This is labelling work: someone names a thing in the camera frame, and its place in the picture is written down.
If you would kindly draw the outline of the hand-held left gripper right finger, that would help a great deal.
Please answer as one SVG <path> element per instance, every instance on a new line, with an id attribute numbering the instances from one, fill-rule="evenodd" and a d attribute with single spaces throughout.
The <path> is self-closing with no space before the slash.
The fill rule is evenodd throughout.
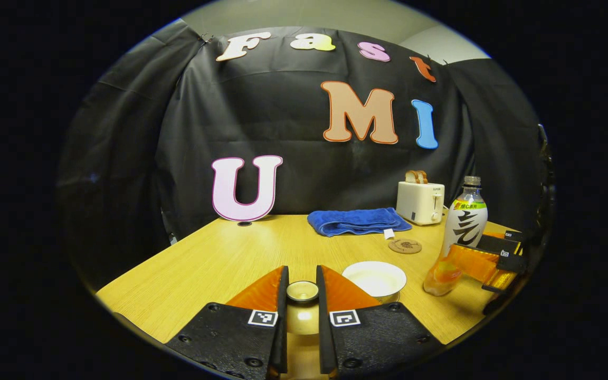
<path id="1" fill-rule="evenodd" d="M 316 284 L 319 368 L 330 379 L 386 379 L 444 351 L 401 302 L 380 303 L 325 265 Z"/>

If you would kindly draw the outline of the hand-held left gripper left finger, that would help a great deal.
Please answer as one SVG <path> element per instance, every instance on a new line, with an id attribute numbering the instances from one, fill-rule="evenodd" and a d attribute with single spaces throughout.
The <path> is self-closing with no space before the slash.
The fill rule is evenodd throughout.
<path id="1" fill-rule="evenodd" d="M 288 368 L 288 284 L 281 265 L 231 300 L 207 303 L 166 348 L 222 379 L 277 379 Z"/>

